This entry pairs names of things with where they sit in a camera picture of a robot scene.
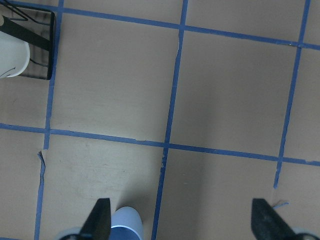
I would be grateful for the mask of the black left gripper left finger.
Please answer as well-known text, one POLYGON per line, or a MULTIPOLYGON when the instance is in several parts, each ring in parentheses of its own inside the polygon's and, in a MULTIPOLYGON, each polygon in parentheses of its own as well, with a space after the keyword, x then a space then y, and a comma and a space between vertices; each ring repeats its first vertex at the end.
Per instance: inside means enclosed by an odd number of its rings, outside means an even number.
POLYGON ((80 240, 108 240, 111 233, 111 202, 99 198, 79 232, 80 240))

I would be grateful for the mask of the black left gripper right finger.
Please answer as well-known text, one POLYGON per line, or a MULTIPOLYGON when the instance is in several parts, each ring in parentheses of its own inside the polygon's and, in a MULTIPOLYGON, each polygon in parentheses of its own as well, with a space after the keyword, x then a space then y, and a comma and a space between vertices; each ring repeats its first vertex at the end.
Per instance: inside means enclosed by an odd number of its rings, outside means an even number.
POLYGON ((251 231, 256 240, 289 240, 296 235, 264 198, 252 199, 251 231))

